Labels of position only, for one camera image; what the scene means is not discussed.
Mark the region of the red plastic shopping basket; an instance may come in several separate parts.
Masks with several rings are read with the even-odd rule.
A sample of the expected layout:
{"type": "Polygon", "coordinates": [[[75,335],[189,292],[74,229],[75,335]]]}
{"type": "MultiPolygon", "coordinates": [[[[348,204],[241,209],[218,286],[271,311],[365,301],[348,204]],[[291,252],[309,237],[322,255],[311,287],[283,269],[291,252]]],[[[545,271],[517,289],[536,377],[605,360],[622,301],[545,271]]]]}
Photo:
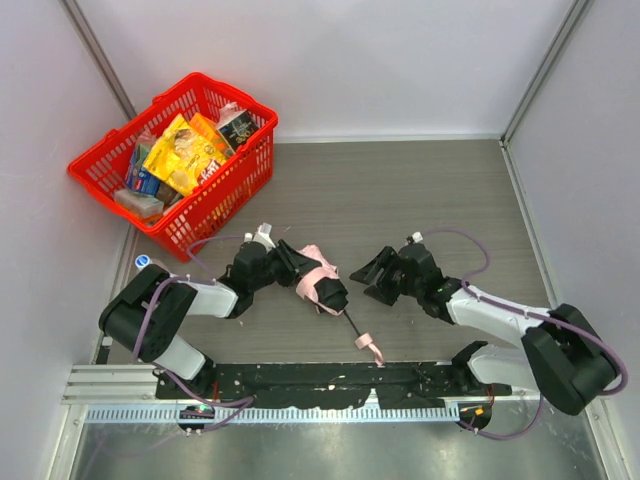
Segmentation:
{"type": "Polygon", "coordinates": [[[272,177],[278,116],[241,90],[186,76],[68,167],[111,212],[185,262],[272,177]]]}

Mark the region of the pink folding umbrella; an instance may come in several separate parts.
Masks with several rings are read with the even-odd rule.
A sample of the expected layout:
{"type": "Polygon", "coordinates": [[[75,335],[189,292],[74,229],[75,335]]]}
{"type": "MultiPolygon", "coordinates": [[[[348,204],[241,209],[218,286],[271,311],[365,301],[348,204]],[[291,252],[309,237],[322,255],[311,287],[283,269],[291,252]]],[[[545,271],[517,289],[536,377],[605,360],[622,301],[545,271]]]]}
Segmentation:
{"type": "Polygon", "coordinates": [[[339,277],[338,267],[331,264],[317,245],[307,245],[298,250],[311,261],[308,271],[301,273],[296,294],[315,305],[318,313],[344,316],[356,334],[354,344],[359,350],[369,350],[378,367],[385,364],[384,356],[368,332],[362,332],[347,312],[348,291],[339,277]]]}

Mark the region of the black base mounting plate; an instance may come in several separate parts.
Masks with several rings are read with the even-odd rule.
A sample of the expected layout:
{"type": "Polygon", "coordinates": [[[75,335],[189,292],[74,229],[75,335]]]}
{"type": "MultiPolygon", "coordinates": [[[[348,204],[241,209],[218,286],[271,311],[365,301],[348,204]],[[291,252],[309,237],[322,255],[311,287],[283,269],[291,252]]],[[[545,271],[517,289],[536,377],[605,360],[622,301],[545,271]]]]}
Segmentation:
{"type": "Polygon", "coordinates": [[[439,407],[446,398],[494,394],[512,388],[486,385],[460,364],[435,362],[374,363],[218,363],[184,383],[207,400],[252,400],[263,409],[358,409],[375,393],[382,409],[439,407]]]}

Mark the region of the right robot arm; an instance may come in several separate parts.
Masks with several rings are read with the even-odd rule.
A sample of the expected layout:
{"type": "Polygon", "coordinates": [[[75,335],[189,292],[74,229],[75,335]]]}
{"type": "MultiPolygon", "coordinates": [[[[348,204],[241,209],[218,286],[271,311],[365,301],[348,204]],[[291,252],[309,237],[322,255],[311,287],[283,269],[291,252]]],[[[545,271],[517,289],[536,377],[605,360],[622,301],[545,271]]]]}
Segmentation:
{"type": "Polygon", "coordinates": [[[476,348],[467,361],[472,375],[483,384],[537,391],[565,414],[581,413],[623,377],[620,363],[577,308],[534,308],[489,295],[444,275],[421,243],[400,250],[386,246],[350,278],[385,305],[408,296],[433,318],[509,343],[507,349],[476,348]]]}

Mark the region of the blue snack packet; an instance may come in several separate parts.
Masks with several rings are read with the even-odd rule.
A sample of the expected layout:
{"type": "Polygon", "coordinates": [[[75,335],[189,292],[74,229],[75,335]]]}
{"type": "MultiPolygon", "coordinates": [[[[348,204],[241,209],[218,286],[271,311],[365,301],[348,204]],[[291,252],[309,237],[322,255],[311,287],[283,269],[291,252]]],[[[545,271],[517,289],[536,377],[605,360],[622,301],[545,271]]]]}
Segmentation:
{"type": "Polygon", "coordinates": [[[137,145],[130,157],[126,174],[126,186],[135,193],[155,196],[160,186],[160,180],[152,175],[145,167],[144,161],[150,152],[148,145],[137,145]]]}

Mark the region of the red and white snack packet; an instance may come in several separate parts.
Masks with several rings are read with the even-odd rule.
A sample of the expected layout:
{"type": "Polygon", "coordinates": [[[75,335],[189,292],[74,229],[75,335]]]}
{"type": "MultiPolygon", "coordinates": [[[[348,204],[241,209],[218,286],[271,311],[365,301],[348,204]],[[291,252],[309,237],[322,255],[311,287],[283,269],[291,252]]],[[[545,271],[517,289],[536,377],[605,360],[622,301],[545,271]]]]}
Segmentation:
{"type": "Polygon", "coordinates": [[[197,176],[197,182],[199,185],[203,185],[208,181],[217,171],[221,168],[222,164],[216,159],[212,158],[208,165],[201,170],[197,176]]]}

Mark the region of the black box with gold print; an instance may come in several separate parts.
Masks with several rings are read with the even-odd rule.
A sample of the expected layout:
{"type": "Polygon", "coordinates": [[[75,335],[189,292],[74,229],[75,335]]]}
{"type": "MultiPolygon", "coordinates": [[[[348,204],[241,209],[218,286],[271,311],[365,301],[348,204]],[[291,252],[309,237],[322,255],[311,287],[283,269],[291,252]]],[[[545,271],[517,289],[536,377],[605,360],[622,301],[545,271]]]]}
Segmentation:
{"type": "Polygon", "coordinates": [[[226,141],[229,148],[236,152],[245,145],[259,128],[250,113],[246,110],[234,112],[217,124],[219,134],[226,141]]]}

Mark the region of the orange snack box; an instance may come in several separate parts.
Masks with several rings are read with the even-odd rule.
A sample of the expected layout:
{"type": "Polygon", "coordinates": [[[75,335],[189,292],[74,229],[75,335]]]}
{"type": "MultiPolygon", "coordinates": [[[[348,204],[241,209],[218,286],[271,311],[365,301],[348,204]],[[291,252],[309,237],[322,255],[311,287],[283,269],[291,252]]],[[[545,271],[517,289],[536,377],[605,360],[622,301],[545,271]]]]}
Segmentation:
{"type": "Polygon", "coordinates": [[[234,155],[234,150],[230,147],[227,140],[220,134],[213,120],[204,116],[200,112],[196,112],[189,120],[189,125],[227,159],[234,155]]]}

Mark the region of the yellow snack bag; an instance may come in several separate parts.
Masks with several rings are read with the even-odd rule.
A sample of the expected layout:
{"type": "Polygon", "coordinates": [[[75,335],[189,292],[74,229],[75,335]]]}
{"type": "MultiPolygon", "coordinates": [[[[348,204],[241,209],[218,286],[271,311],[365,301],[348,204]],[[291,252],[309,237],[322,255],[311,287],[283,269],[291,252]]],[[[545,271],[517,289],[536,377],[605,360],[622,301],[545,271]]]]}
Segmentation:
{"type": "Polygon", "coordinates": [[[197,176],[212,158],[216,158],[221,167],[227,162],[223,154],[178,114],[152,146],[144,167],[182,196],[189,196],[201,186],[197,176]]]}

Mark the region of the aluminium frame rail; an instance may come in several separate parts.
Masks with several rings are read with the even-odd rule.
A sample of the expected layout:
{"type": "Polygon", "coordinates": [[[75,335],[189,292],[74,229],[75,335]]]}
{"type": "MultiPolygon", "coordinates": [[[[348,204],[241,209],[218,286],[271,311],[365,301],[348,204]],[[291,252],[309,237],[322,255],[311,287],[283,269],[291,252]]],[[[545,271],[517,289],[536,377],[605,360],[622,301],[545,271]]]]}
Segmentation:
{"type": "Polygon", "coordinates": [[[157,378],[151,365],[74,365],[63,405],[130,404],[156,400],[157,378]]]}

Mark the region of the clear plastic container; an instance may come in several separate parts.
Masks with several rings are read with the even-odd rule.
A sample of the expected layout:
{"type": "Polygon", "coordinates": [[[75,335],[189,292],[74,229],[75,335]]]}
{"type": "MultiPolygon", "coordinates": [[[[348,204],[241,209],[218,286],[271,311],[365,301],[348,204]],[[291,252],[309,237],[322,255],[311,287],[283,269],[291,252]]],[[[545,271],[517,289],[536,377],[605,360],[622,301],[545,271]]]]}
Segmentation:
{"type": "Polygon", "coordinates": [[[141,219],[161,215],[164,211],[164,203],[160,200],[126,188],[115,192],[114,201],[141,219]]]}

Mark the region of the plastic bottle with blue cap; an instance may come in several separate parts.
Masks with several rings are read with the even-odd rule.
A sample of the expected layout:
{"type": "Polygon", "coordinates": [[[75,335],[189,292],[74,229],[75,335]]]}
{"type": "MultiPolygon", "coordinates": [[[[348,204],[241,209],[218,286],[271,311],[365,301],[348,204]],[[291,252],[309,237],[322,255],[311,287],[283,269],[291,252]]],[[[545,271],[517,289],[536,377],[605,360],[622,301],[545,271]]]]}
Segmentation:
{"type": "Polygon", "coordinates": [[[147,254],[140,254],[134,260],[134,266],[138,271],[142,271],[150,265],[156,265],[165,271],[169,271],[169,268],[162,261],[154,259],[147,254]]]}

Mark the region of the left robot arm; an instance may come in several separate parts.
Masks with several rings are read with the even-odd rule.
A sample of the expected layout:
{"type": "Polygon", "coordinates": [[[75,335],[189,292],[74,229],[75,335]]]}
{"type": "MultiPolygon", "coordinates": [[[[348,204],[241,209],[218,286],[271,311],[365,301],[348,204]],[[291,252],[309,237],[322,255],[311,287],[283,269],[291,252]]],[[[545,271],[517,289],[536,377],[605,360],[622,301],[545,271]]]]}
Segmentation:
{"type": "Polygon", "coordinates": [[[318,311],[344,310],[337,270],[317,246],[296,250],[256,233],[212,280],[175,275],[149,263],[102,311],[98,326],[134,360],[155,365],[177,388],[205,397],[213,392],[215,363],[179,335],[182,323],[189,316],[235,319],[252,306],[256,292],[273,284],[294,289],[318,311]]]}

